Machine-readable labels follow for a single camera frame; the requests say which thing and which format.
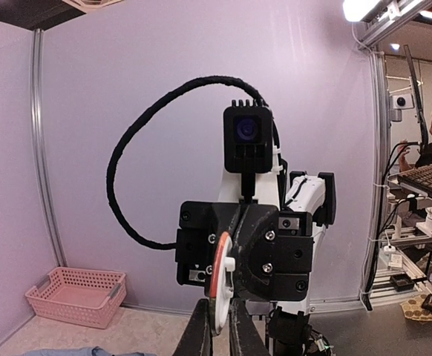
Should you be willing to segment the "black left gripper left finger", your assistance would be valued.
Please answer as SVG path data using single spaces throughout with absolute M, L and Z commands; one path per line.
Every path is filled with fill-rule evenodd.
M 209 301 L 198 300 L 173 356 L 212 355 L 212 332 L 209 323 Z

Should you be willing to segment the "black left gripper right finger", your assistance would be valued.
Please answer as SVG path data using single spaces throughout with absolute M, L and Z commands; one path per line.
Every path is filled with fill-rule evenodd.
M 270 356 L 242 300 L 229 308 L 229 350 L 231 356 Z

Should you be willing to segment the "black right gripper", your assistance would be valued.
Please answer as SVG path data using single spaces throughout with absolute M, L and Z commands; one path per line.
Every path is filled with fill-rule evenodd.
M 302 301 L 312 271 L 312 214 L 274 205 L 184 202 L 180 207 L 175 261 L 180 285 L 209 289 L 206 268 L 229 233 L 235 259 L 235 295 L 249 300 Z

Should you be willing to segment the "orange round brooch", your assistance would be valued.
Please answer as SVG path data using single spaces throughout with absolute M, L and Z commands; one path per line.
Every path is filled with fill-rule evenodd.
M 217 337 L 222 332 L 235 295 L 233 273 L 236 261 L 232 248 L 232 237 L 228 231 L 224 231 L 215 250 L 209 285 L 209 326 L 213 337 Z

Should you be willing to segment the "light blue printed t-shirt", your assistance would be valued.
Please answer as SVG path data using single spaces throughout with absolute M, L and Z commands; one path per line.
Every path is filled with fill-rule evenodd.
M 110 352 L 94 347 L 83 347 L 80 349 L 39 349 L 25 352 L 22 356 L 111 356 Z

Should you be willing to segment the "pink plastic basket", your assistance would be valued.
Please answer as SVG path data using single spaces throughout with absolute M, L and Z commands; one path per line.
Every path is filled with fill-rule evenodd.
M 25 297 L 40 317 L 106 329 L 126 297 L 125 282 L 120 271 L 57 267 Z

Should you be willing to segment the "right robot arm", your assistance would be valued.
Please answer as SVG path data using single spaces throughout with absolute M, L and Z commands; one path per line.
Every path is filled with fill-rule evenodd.
M 229 332 L 231 355 L 332 355 L 309 323 L 310 274 L 336 216 L 331 173 L 292 172 L 281 207 L 253 202 L 181 205 L 175 261 L 181 285 L 201 286 L 175 349 L 212 355 Z

